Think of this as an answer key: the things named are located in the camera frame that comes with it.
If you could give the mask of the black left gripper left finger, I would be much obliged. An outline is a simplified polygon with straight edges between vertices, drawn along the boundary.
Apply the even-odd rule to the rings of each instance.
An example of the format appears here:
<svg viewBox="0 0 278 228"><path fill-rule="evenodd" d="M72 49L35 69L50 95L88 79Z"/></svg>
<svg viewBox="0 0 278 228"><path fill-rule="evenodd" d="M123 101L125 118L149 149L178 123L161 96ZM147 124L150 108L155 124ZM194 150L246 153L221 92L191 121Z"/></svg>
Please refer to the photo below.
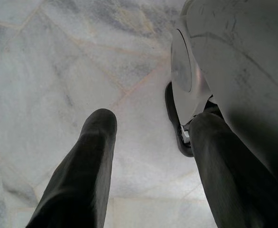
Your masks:
<svg viewBox="0 0 278 228"><path fill-rule="evenodd" d="M109 199L117 119L94 111L55 169L26 228L103 228Z"/></svg>

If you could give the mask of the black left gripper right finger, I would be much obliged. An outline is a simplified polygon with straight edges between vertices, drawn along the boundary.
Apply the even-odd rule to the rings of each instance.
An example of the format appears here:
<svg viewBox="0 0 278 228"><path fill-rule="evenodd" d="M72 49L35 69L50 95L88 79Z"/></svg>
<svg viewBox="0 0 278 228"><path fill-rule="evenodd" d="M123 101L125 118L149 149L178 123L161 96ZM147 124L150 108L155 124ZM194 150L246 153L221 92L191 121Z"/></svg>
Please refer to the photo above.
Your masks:
<svg viewBox="0 0 278 228"><path fill-rule="evenodd" d="M189 135L217 228L278 228L278 181L225 121L201 113Z"/></svg>

